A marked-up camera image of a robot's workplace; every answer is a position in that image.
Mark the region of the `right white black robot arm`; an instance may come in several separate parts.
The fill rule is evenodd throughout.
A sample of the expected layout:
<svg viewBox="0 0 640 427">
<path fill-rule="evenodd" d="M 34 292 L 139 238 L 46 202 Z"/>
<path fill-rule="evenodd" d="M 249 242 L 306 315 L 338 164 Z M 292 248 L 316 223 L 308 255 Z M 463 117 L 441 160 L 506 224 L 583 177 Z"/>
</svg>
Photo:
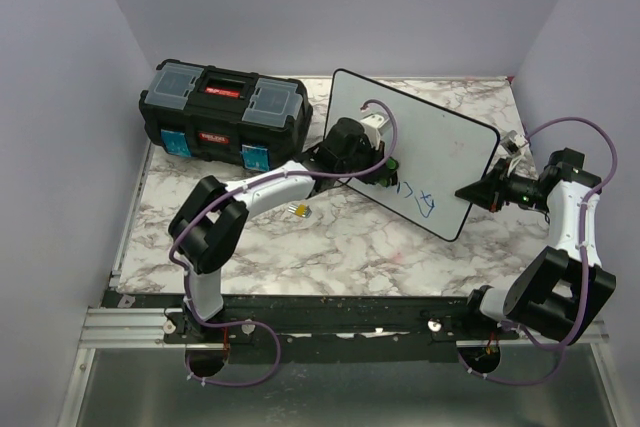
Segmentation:
<svg viewBox="0 0 640 427">
<path fill-rule="evenodd" d="M 542 174 L 527 178 L 499 160 L 481 180 L 455 196 L 495 213 L 506 204 L 546 215 L 547 246 L 508 289 L 485 285 L 469 295 L 460 326 L 480 339 L 510 321 L 559 343 L 576 342 L 616 288 L 602 269 L 595 245 L 595 209 L 602 179 L 583 169 L 584 155 L 569 148 L 552 153 Z"/>
</svg>

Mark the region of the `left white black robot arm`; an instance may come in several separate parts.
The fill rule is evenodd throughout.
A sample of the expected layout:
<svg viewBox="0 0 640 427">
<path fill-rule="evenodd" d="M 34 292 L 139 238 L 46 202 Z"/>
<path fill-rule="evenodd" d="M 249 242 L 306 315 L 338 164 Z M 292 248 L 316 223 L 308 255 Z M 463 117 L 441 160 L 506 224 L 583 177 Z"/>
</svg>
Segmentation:
<svg viewBox="0 0 640 427">
<path fill-rule="evenodd" d="M 341 118 L 326 137 L 296 160 L 244 181 L 201 179 L 170 222 L 169 259 L 183 270 L 187 329 L 201 342 L 214 340 L 224 300 L 221 270 L 235 253 L 248 221 L 276 207 L 311 199 L 357 179 L 383 187 L 398 183 L 392 153 L 399 129 L 392 115 Z"/>
</svg>

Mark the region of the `green black whiteboard eraser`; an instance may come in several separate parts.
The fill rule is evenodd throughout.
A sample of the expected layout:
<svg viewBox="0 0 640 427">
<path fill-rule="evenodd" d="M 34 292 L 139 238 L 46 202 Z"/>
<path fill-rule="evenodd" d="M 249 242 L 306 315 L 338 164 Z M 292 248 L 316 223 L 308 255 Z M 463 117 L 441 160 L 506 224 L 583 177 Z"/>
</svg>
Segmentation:
<svg viewBox="0 0 640 427">
<path fill-rule="evenodd" d="M 390 157 L 382 168 L 382 174 L 378 179 L 378 184 L 388 188 L 398 184 L 399 162 Z"/>
</svg>

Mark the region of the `white dry-erase whiteboard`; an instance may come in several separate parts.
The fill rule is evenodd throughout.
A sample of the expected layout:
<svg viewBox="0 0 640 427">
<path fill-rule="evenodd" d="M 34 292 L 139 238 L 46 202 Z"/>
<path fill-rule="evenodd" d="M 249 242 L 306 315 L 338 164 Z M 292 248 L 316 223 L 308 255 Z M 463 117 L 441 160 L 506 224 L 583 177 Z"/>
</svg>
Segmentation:
<svg viewBox="0 0 640 427">
<path fill-rule="evenodd" d="M 484 176 L 499 131 L 345 69 L 333 74 L 325 129 L 343 117 L 363 118 L 361 107 L 370 99 L 385 103 L 398 124 L 392 157 L 399 162 L 399 183 L 384 188 L 353 180 L 349 187 L 441 239 L 455 241 L 471 209 L 455 192 Z"/>
</svg>

